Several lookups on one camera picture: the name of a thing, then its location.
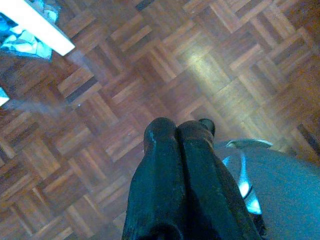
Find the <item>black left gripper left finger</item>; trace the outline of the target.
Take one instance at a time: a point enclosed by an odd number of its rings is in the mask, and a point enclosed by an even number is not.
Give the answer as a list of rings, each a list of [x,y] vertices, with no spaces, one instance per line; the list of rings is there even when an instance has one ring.
[[[193,240],[182,129],[166,117],[145,129],[144,157],[129,188],[121,240]]]

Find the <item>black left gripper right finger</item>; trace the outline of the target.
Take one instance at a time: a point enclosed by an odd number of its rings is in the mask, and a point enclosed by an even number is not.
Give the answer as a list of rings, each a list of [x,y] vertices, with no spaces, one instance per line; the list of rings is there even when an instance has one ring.
[[[177,128],[182,153],[189,240],[262,240],[233,176],[216,156],[202,122]]]

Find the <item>white bed rail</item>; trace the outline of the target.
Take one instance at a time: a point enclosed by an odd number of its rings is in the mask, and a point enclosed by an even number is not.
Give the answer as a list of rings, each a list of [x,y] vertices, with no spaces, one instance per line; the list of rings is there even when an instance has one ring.
[[[75,45],[44,14],[34,9],[29,0],[0,0],[0,13],[29,31],[61,56],[71,52]]]

